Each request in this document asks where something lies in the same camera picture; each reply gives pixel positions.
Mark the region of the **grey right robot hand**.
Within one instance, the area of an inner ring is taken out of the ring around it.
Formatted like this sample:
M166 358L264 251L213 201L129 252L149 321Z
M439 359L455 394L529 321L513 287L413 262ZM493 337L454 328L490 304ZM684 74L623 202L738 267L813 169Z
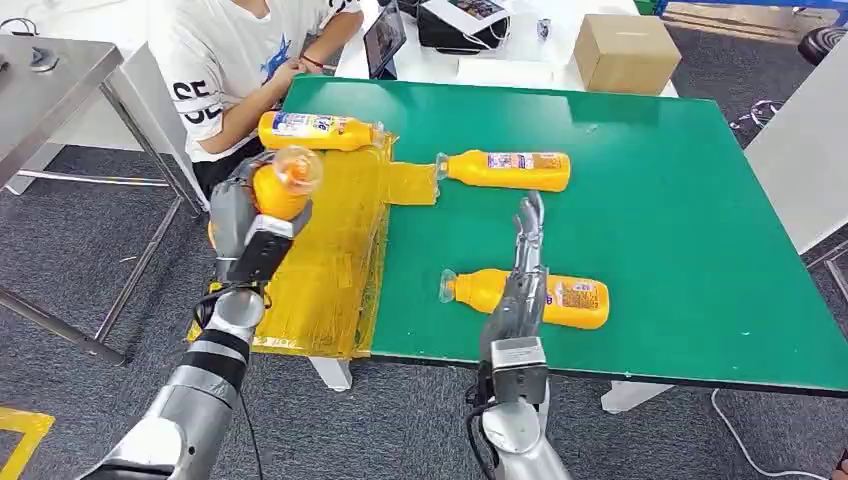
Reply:
M537 191L521 198L516 227L515 261L504 283L501 299L488 316L480 335L485 350L497 340L539 335L547 305L548 268L542 263L544 203Z

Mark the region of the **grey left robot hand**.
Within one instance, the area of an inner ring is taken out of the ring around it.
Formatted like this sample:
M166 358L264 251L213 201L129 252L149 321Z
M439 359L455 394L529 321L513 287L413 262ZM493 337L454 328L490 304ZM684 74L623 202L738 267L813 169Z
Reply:
M233 262L244 251L248 229L259 212L253 180L272 157L265 151L244 159L213 188L208 233L217 260Z

